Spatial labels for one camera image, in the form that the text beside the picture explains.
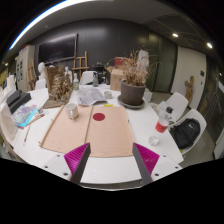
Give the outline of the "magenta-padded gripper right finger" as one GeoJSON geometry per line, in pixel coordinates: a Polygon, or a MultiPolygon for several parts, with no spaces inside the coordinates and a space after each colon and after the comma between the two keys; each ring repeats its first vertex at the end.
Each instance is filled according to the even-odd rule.
{"type": "Polygon", "coordinates": [[[132,153],[140,171],[142,184],[147,185],[182,169],[167,155],[159,155],[134,143],[132,153]]]}

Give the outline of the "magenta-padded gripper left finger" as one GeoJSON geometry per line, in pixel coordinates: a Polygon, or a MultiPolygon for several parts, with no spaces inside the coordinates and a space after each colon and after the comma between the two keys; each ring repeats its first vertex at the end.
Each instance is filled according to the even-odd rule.
{"type": "Polygon", "coordinates": [[[91,152],[90,144],[81,145],[65,155],[57,154],[42,168],[54,175],[80,184],[87,160],[91,152]]]}

